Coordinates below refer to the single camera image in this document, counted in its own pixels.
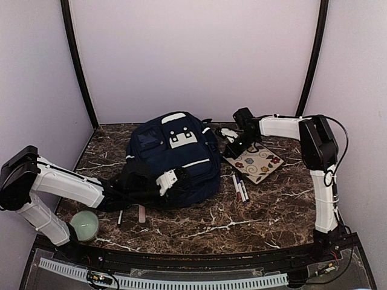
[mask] pen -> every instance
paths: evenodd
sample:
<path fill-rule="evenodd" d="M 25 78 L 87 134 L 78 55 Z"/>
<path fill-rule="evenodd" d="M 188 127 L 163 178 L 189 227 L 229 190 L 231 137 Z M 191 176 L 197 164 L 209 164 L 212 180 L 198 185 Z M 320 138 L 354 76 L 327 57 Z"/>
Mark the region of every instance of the pen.
<path fill-rule="evenodd" d="M 121 227 L 121 223 L 122 223 L 122 216 L 123 216 L 123 210 L 120 210 L 119 221 L 117 222 L 117 225 L 118 225 L 119 227 Z"/>
<path fill-rule="evenodd" d="M 241 193 L 241 198 L 242 198 L 242 202 L 244 204 L 246 204 L 246 197 L 244 196 L 244 193 L 243 193 L 243 189 L 242 189 L 242 185 L 241 185 L 241 181 L 239 180 L 239 178 L 237 177 L 236 178 L 237 182 L 238 182 L 238 188 L 239 188 L 239 192 Z"/>
<path fill-rule="evenodd" d="M 247 201 L 247 202 L 249 202 L 249 201 L 250 201 L 250 198 L 249 198 L 249 196 L 247 195 L 246 186 L 244 186 L 244 182 L 243 182 L 243 180 L 241 180 L 241 185 L 242 185 L 242 189 L 243 189 L 244 197 L 246 198 L 246 201 Z"/>
<path fill-rule="evenodd" d="M 240 180 L 240 183 L 241 183 L 241 187 L 242 187 L 242 194 L 244 195 L 244 198 L 246 201 L 250 201 L 250 198 L 249 196 L 247 195 L 247 190 L 246 190 L 246 186 L 244 185 L 244 182 L 242 180 L 242 174 L 240 172 L 238 172 L 238 178 Z"/>
<path fill-rule="evenodd" d="M 237 181 L 236 181 L 235 174 L 232 175 L 232 181 L 234 182 L 236 197 L 237 197 L 238 199 L 241 199 L 241 194 L 240 194 L 240 192 L 239 192 L 239 187 L 238 187 L 238 183 L 237 183 Z"/>

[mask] lavender wall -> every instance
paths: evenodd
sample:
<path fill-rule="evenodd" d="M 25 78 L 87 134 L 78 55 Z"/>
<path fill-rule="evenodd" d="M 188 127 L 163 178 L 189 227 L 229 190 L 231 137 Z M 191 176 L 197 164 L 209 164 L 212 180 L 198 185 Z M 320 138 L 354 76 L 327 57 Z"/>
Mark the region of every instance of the lavender wall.
<path fill-rule="evenodd" d="M 71 1 L 100 123 L 294 114 L 319 0 Z"/>
<path fill-rule="evenodd" d="M 338 172 L 340 209 L 357 231 L 376 282 L 387 288 L 387 2 L 331 1 L 307 114 L 348 129 Z M 341 148 L 343 134 L 335 128 Z"/>
<path fill-rule="evenodd" d="M 79 91 L 60 1 L 0 5 L 0 164 L 32 144 L 72 169 L 92 127 Z M 54 208 L 57 198 L 42 195 Z M 36 232 L 16 213 L 0 212 L 0 281 L 19 289 Z"/>

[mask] brown marble table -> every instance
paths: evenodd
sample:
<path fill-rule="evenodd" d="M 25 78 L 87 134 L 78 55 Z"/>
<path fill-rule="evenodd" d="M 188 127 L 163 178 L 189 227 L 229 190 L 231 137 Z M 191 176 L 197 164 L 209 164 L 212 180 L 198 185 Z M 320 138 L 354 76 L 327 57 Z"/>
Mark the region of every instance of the brown marble table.
<path fill-rule="evenodd" d="M 76 172 L 110 178 L 125 163 L 125 148 L 134 124 L 101 125 L 95 132 Z M 220 140 L 223 150 L 225 141 Z M 287 248 L 311 243 L 315 220 L 313 184 L 301 161 L 297 141 L 264 138 L 262 144 L 285 163 L 262 183 L 247 182 L 250 202 L 235 199 L 231 166 L 222 164 L 219 192 L 189 208 L 146 210 L 146 222 L 138 222 L 138 206 L 132 206 L 117 226 L 119 212 L 96 212 L 100 219 L 97 239 L 90 245 L 123 251 L 159 254 L 231 254 Z M 57 215 L 69 222 L 87 209 L 62 199 Z"/>

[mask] white cable tray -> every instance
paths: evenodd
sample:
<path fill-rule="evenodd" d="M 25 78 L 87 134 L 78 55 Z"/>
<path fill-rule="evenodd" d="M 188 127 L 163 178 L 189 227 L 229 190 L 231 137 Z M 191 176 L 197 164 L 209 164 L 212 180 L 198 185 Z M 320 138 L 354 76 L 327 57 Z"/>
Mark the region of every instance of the white cable tray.
<path fill-rule="evenodd" d="M 87 283 L 88 270 L 85 267 L 66 265 L 57 261 L 41 258 L 39 267 L 56 274 Z M 120 283 L 120 289 L 149 289 L 149 290 L 253 290 L 268 289 L 288 285 L 287 274 L 276 274 L 266 277 L 256 277 L 239 280 L 223 281 L 166 281 L 130 278 L 114 275 Z M 117 288 L 116 283 L 110 288 Z"/>

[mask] square coaster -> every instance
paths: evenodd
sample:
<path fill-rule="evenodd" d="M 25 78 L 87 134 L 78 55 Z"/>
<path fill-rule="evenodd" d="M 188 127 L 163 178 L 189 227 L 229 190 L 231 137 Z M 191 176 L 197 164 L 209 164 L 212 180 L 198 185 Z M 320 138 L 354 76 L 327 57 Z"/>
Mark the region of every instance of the square coaster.
<path fill-rule="evenodd" d="M 254 184 L 265 180 L 284 163 L 284 160 L 259 143 L 245 150 L 237 159 L 225 159 Z"/>

